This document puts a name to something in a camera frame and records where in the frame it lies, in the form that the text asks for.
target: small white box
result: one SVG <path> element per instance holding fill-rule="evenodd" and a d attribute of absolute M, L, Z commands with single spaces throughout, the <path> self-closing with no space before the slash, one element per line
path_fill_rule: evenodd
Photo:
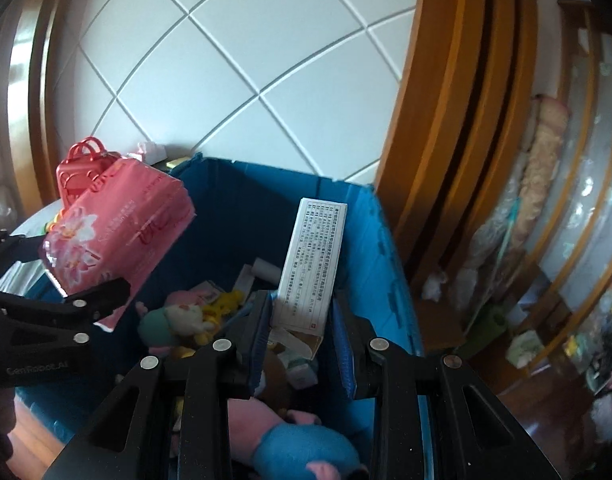
<path fill-rule="evenodd" d="M 272 338 L 306 359 L 321 344 L 348 206 L 302 198 L 273 308 Z"/>

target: white tile wall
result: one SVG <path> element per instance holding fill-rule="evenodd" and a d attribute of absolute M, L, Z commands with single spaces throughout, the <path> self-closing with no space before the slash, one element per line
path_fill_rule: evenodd
<path fill-rule="evenodd" d="M 416 0 L 72 0 L 57 49 L 62 149 L 247 160 L 374 179 Z"/>

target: silver screw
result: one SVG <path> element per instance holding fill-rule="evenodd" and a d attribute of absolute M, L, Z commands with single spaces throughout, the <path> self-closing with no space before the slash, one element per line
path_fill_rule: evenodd
<path fill-rule="evenodd" d="M 383 352 L 384 350 L 387 350 L 389 346 L 390 346 L 390 344 L 388 343 L 388 341 L 386 341 L 382 337 L 375 337 L 371 341 L 371 348 L 373 350 L 379 350 L 380 352 Z"/>
<path fill-rule="evenodd" d="M 75 343 L 84 344 L 89 341 L 88 334 L 84 334 L 83 332 L 78 332 L 75 334 L 75 337 L 72 339 Z"/>
<path fill-rule="evenodd" d="M 212 344 L 212 349 L 216 350 L 217 352 L 225 352 L 231 346 L 232 343 L 228 339 L 217 339 L 217 341 Z"/>
<path fill-rule="evenodd" d="M 144 359 L 140 361 L 140 366 L 144 370 L 152 370 L 158 364 L 159 364 L 159 359 L 157 359 L 154 355 L 146 356 L 144 357 Z"/>
<path fill-rule="evenodd" d="M 461 368 L 463 361 L 461 360 L 461 357 L 459 357 L 458 355 L 446 355 L 443 358 L 443 363 L 448 368 L 454 368 L 456 370 L 457 368 Z"/>

